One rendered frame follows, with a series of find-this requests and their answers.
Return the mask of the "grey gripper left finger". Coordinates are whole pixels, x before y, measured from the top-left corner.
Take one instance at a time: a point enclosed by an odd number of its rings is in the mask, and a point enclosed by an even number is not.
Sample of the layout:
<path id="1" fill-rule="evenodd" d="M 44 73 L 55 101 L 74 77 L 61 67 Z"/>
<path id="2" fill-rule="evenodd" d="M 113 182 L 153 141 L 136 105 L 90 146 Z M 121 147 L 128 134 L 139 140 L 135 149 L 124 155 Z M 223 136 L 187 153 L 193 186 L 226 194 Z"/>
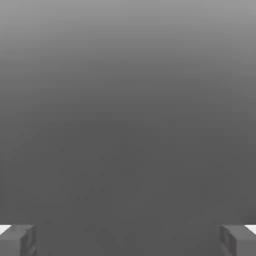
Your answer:
<path id="1" fill-rule="evenodd" d="M 0 224 L 0 256 L 37 256 L 37 227 Z"/>

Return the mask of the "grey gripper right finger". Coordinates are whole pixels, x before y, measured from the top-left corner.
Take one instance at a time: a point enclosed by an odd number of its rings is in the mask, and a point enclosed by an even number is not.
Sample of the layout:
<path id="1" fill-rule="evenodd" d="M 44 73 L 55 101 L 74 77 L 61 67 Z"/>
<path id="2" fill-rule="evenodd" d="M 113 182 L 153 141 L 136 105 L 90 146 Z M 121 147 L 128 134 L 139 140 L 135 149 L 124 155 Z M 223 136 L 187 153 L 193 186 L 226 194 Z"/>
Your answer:
<path id="1" fill-rule="evenodd" d="M 222 256 L 256 256 L 256 224 L 221 225 Z"/>

